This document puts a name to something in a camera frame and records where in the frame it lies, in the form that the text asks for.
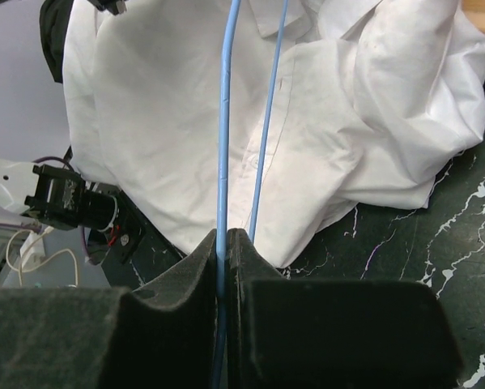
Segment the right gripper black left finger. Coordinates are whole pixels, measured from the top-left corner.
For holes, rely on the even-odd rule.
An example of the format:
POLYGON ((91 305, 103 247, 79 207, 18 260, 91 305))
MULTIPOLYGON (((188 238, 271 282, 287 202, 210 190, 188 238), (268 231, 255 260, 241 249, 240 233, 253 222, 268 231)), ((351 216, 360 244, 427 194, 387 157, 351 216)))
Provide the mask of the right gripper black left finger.
POLYGON ((215 232, 140 289, 0 288, 0 388, 207 388, 215 232))

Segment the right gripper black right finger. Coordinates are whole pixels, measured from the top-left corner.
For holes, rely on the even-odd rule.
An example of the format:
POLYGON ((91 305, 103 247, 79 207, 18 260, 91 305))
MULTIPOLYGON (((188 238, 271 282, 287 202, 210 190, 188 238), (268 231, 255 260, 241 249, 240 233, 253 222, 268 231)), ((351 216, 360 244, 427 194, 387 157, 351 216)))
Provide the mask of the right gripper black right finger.
POLYGON ((288 280, 228 232, 231 388, 455 388, 463 359, 430 288, 288 280))

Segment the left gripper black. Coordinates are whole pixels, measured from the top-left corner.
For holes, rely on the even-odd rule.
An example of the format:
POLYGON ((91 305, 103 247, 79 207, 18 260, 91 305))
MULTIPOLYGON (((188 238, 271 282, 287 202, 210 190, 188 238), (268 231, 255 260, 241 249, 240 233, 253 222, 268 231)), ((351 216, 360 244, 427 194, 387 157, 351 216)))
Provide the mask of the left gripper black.
POLYGON ((99 12, 108 12, 111 15, 120 15, 126 12, 125 0, 90 0, 90 3, 99 12))

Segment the blue wire hanger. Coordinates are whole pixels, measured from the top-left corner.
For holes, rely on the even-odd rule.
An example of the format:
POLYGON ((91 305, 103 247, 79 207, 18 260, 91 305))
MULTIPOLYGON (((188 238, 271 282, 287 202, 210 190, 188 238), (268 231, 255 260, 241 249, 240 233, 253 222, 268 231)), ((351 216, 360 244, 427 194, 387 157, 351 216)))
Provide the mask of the blue wire hanger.
MULTIPOLYGON (((257 215, 262 191, 263 169, 266 157, 266 146, 270 127, 270 117, 274 99, 275 84, 278 73, 279 58, 283 33, 287 18, 288 1, 283 1, 279 19, 279 28, 274 51, 274 61, 270 75, 270 84, 266 102, 266 113, 262 128, 262 138, 259 148, 257 176, 253 192, 253 203, 249 224, 249 239, 255 239, 257 215)), ((240 2, 233 1, 228 13, 220 64, 220 93, 219 93, 219 142, 218 142, 218 175, 217 175, 217 209, 216 209, 216 297, 217 297, 217 330, 215 335, 215 351, 213 370, 211 374, 211 387, 218 388, 221 382, 223 369, 223 355, 227 334, 227 308, 225 302, 225 266, 227 259, 227 233, 228 233, 228 162, 229 162, 229 130, 230 130, 230 96, 231 96, 231 69, 232 47, 236 32, 240 2)))

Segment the white shirt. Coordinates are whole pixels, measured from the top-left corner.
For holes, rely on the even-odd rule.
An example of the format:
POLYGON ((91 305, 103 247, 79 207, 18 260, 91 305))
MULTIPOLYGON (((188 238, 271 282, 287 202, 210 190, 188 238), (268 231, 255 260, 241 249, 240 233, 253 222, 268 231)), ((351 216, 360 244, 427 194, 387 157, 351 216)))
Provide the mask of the white shirt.
MULTIPOLYGON (((227 1, 77 1, 63 87, 74 166, 184 252, 215 227, 227 1)), ((357 203, 426 207, 483 140, 485 35, 458 1, 244 1, 232 51, 228 224, 289 266, 357 203)))

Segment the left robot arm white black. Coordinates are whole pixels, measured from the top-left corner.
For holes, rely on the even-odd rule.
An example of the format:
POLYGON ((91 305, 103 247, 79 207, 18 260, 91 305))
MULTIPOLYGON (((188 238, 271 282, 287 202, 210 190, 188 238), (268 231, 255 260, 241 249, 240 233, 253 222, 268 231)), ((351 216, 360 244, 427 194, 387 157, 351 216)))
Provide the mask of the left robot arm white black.
MULTIPOLYGON (((53 80, 62 82, 62 59, 72 1, 44 1, 40 7, 40 42, 53 80)), ((61 230, 78 227, 108 231, 121 215, 116 195, 95 192, 70 166, 0 159, 0 208, 61 230)))

